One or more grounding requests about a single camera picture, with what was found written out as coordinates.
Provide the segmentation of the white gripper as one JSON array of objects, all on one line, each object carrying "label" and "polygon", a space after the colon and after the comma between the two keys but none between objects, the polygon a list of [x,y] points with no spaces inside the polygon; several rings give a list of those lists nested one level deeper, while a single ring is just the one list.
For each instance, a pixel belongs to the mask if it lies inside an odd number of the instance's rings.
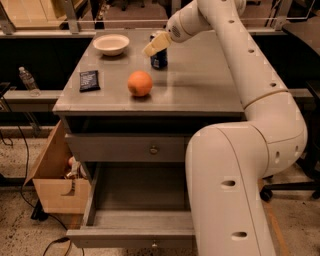
[{"label": "white gripper", "polygon": [[160,31],[144,47],[142,53],[151,57],[168,48],[171,42],[182,43],[203,31],[211,30],[196,1],[192,1],[173,14],[166,25],[166,31]]}]

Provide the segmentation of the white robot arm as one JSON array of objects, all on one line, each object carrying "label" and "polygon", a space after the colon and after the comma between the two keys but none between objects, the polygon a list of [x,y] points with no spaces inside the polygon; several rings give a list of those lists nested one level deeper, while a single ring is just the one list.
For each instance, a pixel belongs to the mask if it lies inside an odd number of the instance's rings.
[{"label": "white robot arm", "polygon": [[199,256],[276,256],[258,181],[290,167],[307,143],[293,96],[239,18],[244,7],[245,0],[192,0],[144,49],[152,55],[214,30],[244,109],[245,121],[206,126],[187,146]]}]

